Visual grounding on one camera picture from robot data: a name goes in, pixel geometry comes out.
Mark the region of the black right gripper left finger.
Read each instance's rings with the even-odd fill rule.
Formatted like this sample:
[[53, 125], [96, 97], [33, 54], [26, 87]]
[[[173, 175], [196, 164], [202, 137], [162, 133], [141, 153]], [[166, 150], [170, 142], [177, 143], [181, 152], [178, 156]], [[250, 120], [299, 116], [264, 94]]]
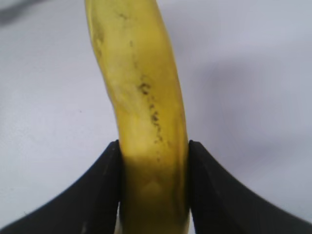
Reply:
[[112, 234], [121, 190], [119, 142], [111, 142], [68, 189], [1, 228], [2, 234]]

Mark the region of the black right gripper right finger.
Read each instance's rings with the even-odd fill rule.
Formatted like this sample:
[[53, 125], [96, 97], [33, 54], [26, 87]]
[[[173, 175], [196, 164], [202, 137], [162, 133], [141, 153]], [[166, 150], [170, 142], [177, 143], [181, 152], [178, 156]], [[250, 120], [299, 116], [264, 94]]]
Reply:
[[260, 197], [198, 141], [189, 142], [190, 205], [197, 234], [310, 234], [311, 223]]

